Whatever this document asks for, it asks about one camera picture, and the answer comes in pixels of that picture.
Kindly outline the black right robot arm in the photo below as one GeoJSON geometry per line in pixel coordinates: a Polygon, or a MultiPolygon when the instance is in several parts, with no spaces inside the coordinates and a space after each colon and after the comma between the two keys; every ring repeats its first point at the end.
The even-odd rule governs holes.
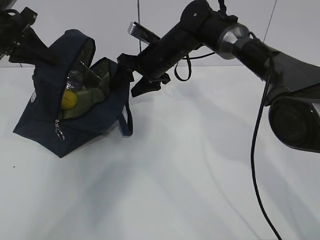
{"type": "Polygon", "coordinates": [[[129,33],[145,42],[138,55],[121,54],[117,61],[141,74],[133,97],[160,90],[170,81],[168,70],[191,51],[207,47],[226,60],[237,59],[266,82],[262,104],[275,136],[286,146],[317,153],[320,150],[320,68],[274,49],[227,15],[224,1],[214,11],[205,0],[190,2],[179,22],[163,37],[137,22],[129,33]]]}

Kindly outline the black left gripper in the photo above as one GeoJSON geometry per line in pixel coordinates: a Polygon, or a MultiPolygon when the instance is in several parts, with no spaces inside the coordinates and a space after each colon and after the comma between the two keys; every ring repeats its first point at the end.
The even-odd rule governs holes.
{"type": "Polygon", "coordinates": [[[4,10],[4,55],[11,63],[36,65],[46,63],[56,66],[60,63],[55,51],[47,47],[31,28],[38,14],[25,7],[21,12],[4,10]]]}

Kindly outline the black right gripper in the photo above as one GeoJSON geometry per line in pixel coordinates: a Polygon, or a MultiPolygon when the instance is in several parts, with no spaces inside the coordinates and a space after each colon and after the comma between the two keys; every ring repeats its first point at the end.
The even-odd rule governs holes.
{"type": "Polygon", "coordinates": [[[134,81],[133,71],[143,77],[131,89],[133,98],[149,92],[156,92],[161,89],[161,83],[167,84],[171,81],[167,74],[171,68],[170,46],[148,46],[138,55],[122,53],[117,57],[117,63],[111,62],[110,90],[118,91],[129,88],[134,81]]]}

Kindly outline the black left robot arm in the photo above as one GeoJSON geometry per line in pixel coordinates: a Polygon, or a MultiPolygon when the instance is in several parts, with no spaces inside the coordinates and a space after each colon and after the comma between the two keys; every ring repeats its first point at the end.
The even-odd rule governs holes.
{"type": "MultiPolygon", "coordinates": [[[[62,66],[62,60],[67,60],[67,50],[71,47],[76,47],[76,40],[84,37],[83,41],[91,41],[93,50],[95,49],[95,41],[93,38],[83,34],[78,29],[68,29],[61,37],[68,37],[67,35],[75,35],[75,40],[70,40],[70,46],[62,48],[62,50],[54,50],[53,47],[47,47],[35,31],[32,25],[35,23],[38,14],[28,7],[25,7],[22,12],[15,9],[7,9],[8,6],[2,6],[0,9],[0,59],[3,56],[9,56],[9,62],[19,64],[30,64],[34,66],[49,65],[49,66],[62,66]]],[[[147,44],[156,43],[160,37],[143,27],[138,22],[132,22],[128,29],[129,34],[147,44]]],[[[145,81],[146,84],[152,86],[147,90],[145,86],[145,93],[159,91],[161,89],[160,83],[151,83],[147,77],[143,77],[140,82],[145,81]]],[[[64,86],[57,86],[54,90],[53,86],[49,86],[47,90],[36,90],[37,96],[43,97],[44,100],[57,102],[62,100],[62,95],[65,91],[64,86]]]]}

